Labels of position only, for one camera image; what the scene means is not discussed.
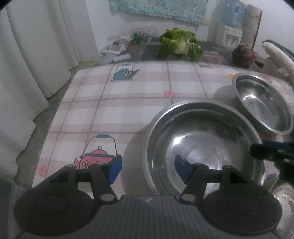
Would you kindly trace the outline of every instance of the bowl rim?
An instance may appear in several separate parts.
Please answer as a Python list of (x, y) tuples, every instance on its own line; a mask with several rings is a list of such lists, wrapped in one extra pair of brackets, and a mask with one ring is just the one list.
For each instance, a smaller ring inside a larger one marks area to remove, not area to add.
[[(282, 99), (282, 101), (283, 101), (283, 104), (284, 104), (285, 107), (287, 108), (288, 113), (290, 114), (290, 118), (291, 118), (290, 127), (289, 127), (287, 130), (280, 131), (280, 130), (276, 130), (276, 129), (274, 129), (274, 128), (268, 126), (268, 125), (267, 125), (266, 123), (264, 123), (263, 121), (257, 119), (257, 118), (256, 118), (256, 117), (250, 112), (250, 110), (249, 110), (249, 109), (243, 104), (243, 102), (242, 102), (242, 98), (241, 98), (241, 96), (240, 96), (240, 94), (239, 94), (239, 91), (238, 91), (238, 89), (237, 89), (237, 84), (236, 84), (236, 81), (238, 80), (238, 77), (240, 77), (240, 76), (249, 76), (249, 77), (256, 78), (256, 79), (260, 80), (260, 81), (263, 83), (263, 85), (266, 85), (269, 89), (271, 89), (272, 91), (275, 91), (277, 94), (279, 94), (279, 95), (281, 96), (281, 99)], [(294, 126), (294, 122), (293, 122), (293, 116), (292, 116), (292, 114), (291, 114), (290, 108), (289, 108), (287, 102), (285, 101), (284, 97), (283, 97), (283, 96), (282, 96), (282, 95), (281, 95), (281, 94), (280, 94), (280, 93), (279, 93), (279, 92), (278, 92), (273, 86), (271, 86), (271, 85), (268, 84), (266, 81), (264, 81), (261, 77), (255, 75), (255, 74), (253, 74), (253, 73), (252, 73), (252, 74), (251, 74), (251, 73), (238, 73), (238, 74), (234, 75), (232, 84), (233, 84), (234, 91), (235, 91), (235, 93), (236, 93), (236, 95), (237, 95), (237, 98), (238, 98), (238, 100), (240, 101), (240, 103), (242, 104), (242, 106), (243, 106), (243, 107), (247, 110), (247, 112), (248, 112), (248, 113), (249, 113), (249, 114), (250, 114), (255, 120), (257, 120), (261, 125), (263, 125), (266, 129), (268, 129), (269, 131), (271, 131), (271, 132), (273, 132), (273, 133), (275, 133), (275, 134), (287, 135), (287, 134), (289, 134), (289, 133), (292, 132), (292, 130), (293, 130), (293, 126)]]
[[(163, 110), (161, 110), (150, 122), (150, 124), (147, 126), (146, 132), (145, 132), (145, 137), (143, 140), (143, 146), (142, 146), (142, 169), (143, 169), (143, 174), (144, 177), (147, 181), (147, 184), (149, 186), (149, 188), (151, 189), (151, 191), (156, 194), (156, 195), (160, 195), (160, 192), (158, 191), (157, 187), (155, 186), (155, 183), (153, 181), (151, 172), (149, 170), (149, 164), (148, 164), (148, 157), (147, 157), (147, 149), (148, 149), (148, 143), (150, 140), (150, 136), (154, 130), (154, 128), (156, 127), (157, 123), (170, 111), (172, 111), (173, 109), (180, 107), (182, 105), (185, 104), (191, 104), (191, 103), (210, 103), (210, 104), (215, 104), (217, 106), (223, 107), (231, 112), (233, 112), (234, 114), (236, 114), (238, 117), (240, 117), (244, 123), (248, 126), (248, 128), (251, 130), (252, 134), (255, 136), (257, 143), (262, 144), (261, 138), (259, 136), (259, 134), (257, 133), (256, 129), (254, 128), (254, 126), (251, 124), (251, 122), (244, 116), (242, 115), (239, 111), (237, 111), (236, 109), (234, 109), (233, 107), (221, 103), (219, 101), (216, 100), (212, 100), (212, 99), (191, 99), (191, 100), (184, 100), (184, 101), (180, 101), (177, 103), (174, 103), (170, 106), (167, 106), (166, 108), (164, 108)], [(265, 165), (264, 165), (264, 161), (261, 160), (261, 175), (260, 175), (260, 185), (263, 185), (264, 180), (265, 180)]]

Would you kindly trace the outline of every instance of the large stainless steel bowl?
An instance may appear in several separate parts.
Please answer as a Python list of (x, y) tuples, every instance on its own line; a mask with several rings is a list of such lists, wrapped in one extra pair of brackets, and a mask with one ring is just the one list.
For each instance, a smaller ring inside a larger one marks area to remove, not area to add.
[[(180, 154), (210, 169), (232, 165), (261, 183), (264, 163), (250, 155), (253, 143), (261, 143), (258, 133), (235, 109), (212, 100), (179, 102), (162, 110), (149, 125), (143, 145), (144, 175), (155, 194), (180, 195), (185, 185), (174, 168)], [(208, 184), (206, 193), (217, 186)]]
[(280, 93), (255, 75), (240, 73), (233, 78), (237, 98), (245, 108), (241, 111), (263, 132), (286, 135), (293, 129), (293, 116)]

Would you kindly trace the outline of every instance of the green leafy vegetable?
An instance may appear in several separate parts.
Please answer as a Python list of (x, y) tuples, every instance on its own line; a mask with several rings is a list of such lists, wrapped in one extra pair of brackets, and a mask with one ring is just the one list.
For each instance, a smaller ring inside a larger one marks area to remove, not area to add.
[(191, 60), (197, 60), (203, 53), (202, 48), (196, 44), (195, 33), (180, 29), (167, 30), (160, 36), (161, 48), (158, 54), (173, 52), (185, 55)]

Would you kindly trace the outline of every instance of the white box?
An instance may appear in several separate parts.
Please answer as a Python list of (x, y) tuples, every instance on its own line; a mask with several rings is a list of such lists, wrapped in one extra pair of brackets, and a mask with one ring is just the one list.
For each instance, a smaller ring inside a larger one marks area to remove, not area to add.
[(216, 32), (216, 44), (236, 48), (241, 41), (243, 32), (219, 23)]

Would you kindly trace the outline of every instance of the small metal bowl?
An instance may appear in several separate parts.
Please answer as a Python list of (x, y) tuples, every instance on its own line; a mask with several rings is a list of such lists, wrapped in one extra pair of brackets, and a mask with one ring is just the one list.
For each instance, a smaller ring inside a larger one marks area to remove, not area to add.
[[(143, 171), (155, 194), (176, 195), (185, 188), (174, 168), (180, 154), (190, 163), (210, 169), (232, 165), (256, 183), (263, 182), (264, 163), (249, 153), (261, 143), (252, 124), (237, 110), (213, 100), (187, 100), (158, 113), (146, 131), (142, 151)], [(208, 184), (206, 194), (218, 189)]]
[(281, 135), (293, 130), (293, 116), (280, 93), (251, 74), (240, 73), (233, 78), (237, 98), (245, 108), (243, 113), (257, 130)]

